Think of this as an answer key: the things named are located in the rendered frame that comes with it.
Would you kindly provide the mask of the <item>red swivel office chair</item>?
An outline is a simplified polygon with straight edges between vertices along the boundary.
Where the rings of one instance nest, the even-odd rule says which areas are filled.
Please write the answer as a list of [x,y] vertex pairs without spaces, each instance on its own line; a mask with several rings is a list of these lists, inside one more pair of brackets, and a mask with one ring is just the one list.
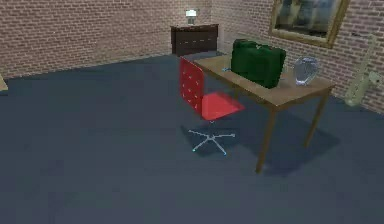
[[182,99],[203,120],[213,124],[216,120],[235,114],[245,107],[223,92],[205,93],[204,72],[193,62],[180,58],[179,91]]

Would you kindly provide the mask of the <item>dark brown chest of drawers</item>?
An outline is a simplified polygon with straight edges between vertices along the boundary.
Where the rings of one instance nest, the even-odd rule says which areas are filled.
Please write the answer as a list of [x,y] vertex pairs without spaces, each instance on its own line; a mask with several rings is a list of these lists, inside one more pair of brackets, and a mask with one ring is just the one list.
[[171,26],[172,53],[184,56],[216,51],[218,24]]

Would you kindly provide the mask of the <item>dark green suitcase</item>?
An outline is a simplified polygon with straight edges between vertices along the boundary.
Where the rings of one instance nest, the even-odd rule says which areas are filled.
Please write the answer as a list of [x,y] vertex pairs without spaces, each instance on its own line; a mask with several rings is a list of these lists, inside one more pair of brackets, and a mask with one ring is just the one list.
[[231,71],[265,88],[278,85],[286,51],[247,39],[232,45]]

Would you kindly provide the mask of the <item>brown wooden table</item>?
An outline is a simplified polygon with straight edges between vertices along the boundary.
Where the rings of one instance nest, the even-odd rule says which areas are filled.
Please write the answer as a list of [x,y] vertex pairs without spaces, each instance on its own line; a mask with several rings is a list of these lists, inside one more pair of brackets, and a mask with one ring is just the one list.
[[308,147],[320,120],[323,108],[331,95],[331,91],[335,87],[335,84],[321,77],[316,77],[309,85],[297,86],[292,70],[289,69],[287,72],[283,73],[283,77],[280,79],[277,87],[267,89],[232,71],[224,71],[224,68],[229,62],[229,55],[215,56],[194,61],[194,63],[205,73],[226,83],[235,92],[235,96],[245,94],[252,98],[257,104],[268,109],[269,118],[264,132],[262,149],[258,155],[255,172],[262,172],[266,155],[269,150],[277,113],[288,109],[291,106],[304,103],[314,97],[320,97],[320,102],[313,117],[311,127],[304,141],[304,146]]

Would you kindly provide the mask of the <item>small white table lamp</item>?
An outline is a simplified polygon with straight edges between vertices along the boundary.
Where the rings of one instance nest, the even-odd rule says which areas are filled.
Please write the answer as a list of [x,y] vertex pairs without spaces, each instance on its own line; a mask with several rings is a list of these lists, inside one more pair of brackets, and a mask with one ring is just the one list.
[[190,9],[186,11],[186,18],[187,18],[187,24],[188,25],[194,25],[195,19],[197,17],[197,11],[194,9]]

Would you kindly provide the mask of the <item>clear glass vase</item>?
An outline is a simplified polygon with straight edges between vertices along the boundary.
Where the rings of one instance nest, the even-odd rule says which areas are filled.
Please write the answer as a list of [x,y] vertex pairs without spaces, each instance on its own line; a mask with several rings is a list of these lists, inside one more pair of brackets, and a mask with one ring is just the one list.
[[319,62],[316,58],[302,56],[298,58],[293,66],[293,74],[297,85],[308,85],[319,72]]

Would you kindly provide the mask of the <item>gold framed wall picture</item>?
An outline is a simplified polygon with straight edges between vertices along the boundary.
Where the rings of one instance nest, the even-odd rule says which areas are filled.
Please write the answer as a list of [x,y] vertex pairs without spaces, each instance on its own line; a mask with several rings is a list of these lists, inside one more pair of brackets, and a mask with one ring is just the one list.
[[274,0],[269,35],[331,49],[351,0]]

